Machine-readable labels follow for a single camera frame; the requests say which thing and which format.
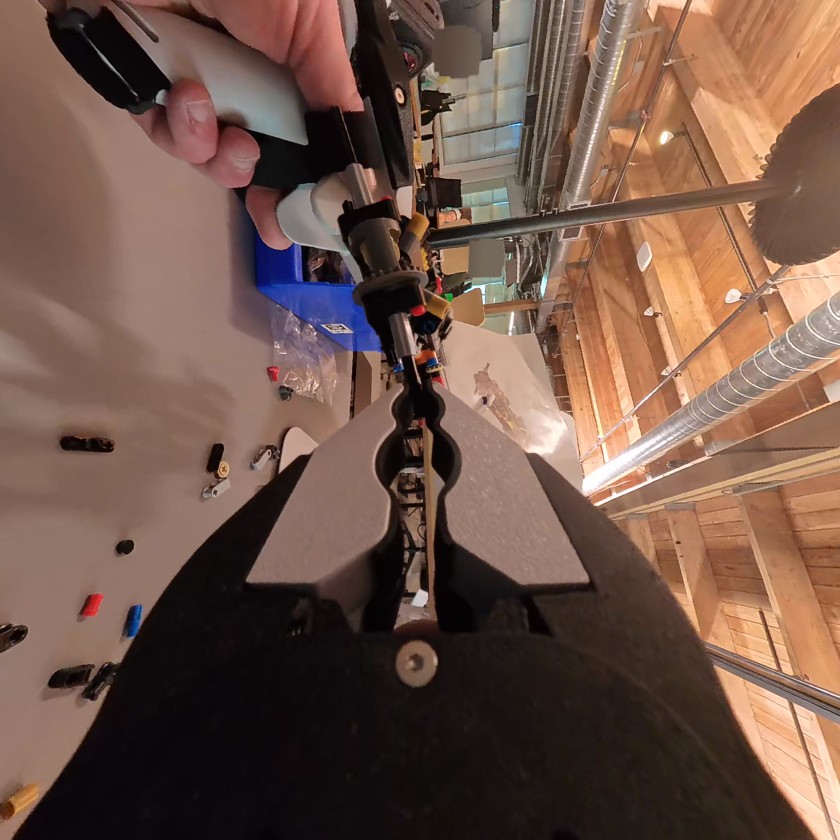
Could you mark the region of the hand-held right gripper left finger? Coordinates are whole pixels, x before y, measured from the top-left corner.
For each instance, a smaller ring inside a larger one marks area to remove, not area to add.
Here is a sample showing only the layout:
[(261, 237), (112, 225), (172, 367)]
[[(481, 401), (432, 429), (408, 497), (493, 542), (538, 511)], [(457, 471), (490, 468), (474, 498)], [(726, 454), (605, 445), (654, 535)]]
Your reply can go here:
[(316, 447), (246, 583), (336, 602), (353, 628), (393, 630), (406, 572), (393, 482), (413, 421), (402, 385)]

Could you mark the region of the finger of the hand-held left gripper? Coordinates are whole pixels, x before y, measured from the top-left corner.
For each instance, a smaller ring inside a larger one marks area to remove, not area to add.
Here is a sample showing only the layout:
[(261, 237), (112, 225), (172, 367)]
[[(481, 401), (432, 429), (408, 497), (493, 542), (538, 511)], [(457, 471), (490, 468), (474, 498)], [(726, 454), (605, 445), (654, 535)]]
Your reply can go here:
[(346, 249), (339, 224), (321, 224), (314, 216), (310, 200), (315, 184), (301, 184), (280, 199), (276, 208), (278, 224), (289, 240), (317, 249)]
[(311, 189), (311, 207), (321, 224), (337, 224), (344, 205), (361, 208), (370, 204), (367, 170), (344, 170), (322, 178)]

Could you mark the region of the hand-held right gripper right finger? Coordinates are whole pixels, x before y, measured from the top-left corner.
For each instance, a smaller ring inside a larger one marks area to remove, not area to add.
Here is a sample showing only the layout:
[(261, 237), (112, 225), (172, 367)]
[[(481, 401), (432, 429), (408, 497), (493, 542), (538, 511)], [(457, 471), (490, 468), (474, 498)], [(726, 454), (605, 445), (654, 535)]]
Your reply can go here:
[(431, 388), (432, 466), (441, 479), (434, 601), (443, 632), (474, 632), (500, 603), (584, 592), (585, 569), (551, 489), (565, 480), (454, 393)]

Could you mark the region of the person's left hand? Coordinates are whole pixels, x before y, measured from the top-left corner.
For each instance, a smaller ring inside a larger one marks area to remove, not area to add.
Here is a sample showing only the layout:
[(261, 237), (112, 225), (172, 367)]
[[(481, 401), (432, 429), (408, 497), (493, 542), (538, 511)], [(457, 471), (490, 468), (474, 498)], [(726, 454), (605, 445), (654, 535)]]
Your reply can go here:
[[(362, 99), (334, 1), (139, 2), (188, 18), (213, 20), (241, 43), (288, 68), (314, 110), (361, 112)], [(221, 127), (211, 95), (194, 80), (173, 85), (163, 107), (133, 120), (163, 152), (228, 188), (246, 187), (245, 205), (262, 241), (287, 249), (277, 220), (281, 191), (250, 185), (259, 147), (246, 131)]]

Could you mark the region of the blue plastic bin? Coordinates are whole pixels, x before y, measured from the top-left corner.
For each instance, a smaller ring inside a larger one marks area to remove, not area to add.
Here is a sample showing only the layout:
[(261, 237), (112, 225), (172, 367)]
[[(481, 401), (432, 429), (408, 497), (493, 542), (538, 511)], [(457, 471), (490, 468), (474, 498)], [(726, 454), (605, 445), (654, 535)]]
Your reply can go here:
[(269, 248), (253, 230), (254, 277), (265, 297), (309, 323), (345, 350), (381, 351), (381, 342), (353, 300), (348, 271), (339, 283), (312, 280), (299, 245)]

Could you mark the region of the clear plastic parts bag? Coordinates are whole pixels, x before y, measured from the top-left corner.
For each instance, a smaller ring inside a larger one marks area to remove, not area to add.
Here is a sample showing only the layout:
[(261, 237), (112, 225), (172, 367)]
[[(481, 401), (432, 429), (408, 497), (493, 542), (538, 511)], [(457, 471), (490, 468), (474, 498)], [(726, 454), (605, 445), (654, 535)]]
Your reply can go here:
[(331, 405), (338, 383), (332, 344), (309, 322), (273, 303), (270, 331), (280, 369), (279, 386), (286, 385), (294, 396)]

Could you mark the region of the black pole lamp round shade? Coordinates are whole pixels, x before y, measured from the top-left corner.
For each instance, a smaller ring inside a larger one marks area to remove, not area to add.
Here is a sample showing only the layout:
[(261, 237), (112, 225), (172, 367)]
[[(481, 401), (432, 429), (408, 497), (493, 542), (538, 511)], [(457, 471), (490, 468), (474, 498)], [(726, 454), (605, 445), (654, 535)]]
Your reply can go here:
[(810, 265), (839, 249), (839, 86), (811, 100), (774, 142), (760, 178), (694, 192), (593, 204), (548, 215), (444, 227), (433, 249), (483, 239), (551, 233), (710, 207), (751, 204), (751, 236), (761, 256), (778, 265)]

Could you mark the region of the silver spiral air duct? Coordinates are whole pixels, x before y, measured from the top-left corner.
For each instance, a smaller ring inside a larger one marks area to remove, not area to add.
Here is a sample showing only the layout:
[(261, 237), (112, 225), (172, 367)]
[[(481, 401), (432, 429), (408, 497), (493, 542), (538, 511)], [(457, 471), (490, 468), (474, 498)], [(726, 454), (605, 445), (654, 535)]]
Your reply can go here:
[(563, 181), (561, 208), (572, 209), (591, 199), (591, 183), (606, 133), (610, 109), (619, 87), (628, 41), (643, 12), (642, 1), (606, 1), (595, 42), (581, 114)]
[(742, 362), (675, 414), (583, 479), (589, 497), (686, 440), (701, 436), (828, 366), (839, 353), (839, 294), (834, 293), (780, 337)]

